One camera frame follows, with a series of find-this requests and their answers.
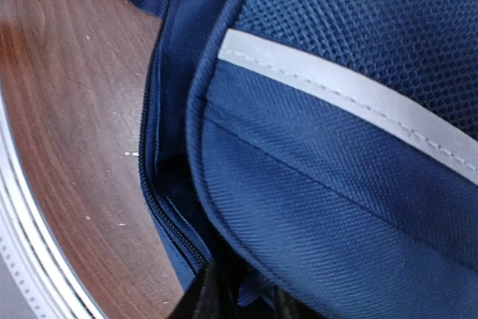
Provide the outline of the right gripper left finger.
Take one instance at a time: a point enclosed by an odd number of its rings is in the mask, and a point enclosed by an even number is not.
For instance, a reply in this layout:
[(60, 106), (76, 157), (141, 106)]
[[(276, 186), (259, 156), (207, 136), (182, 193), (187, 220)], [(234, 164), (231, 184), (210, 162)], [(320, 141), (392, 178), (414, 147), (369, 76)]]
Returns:
[(238, 318), (227, 272), (215, 263), (201, 269), (177, 304), (177, 318)]

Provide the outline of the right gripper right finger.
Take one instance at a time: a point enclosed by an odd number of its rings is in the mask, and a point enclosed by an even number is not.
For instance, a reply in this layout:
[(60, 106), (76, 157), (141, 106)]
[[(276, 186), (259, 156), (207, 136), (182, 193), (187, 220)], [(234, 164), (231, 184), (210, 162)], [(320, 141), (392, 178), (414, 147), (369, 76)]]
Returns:
[(304, 319), (310, 317), (308, 309), (302, 303), (296, 301), (279, 287), (276, 287), (275, 290), (274, 306), (275, 319)]

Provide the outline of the navy blue student backpack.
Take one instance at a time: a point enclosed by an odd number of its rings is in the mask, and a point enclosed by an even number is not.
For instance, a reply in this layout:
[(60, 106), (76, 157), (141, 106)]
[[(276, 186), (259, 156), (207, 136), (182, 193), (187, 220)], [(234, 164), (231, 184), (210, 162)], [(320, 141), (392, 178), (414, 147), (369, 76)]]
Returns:
[(238, 318), (477, 316), (477, 0), (130, 0), (143, 193)]

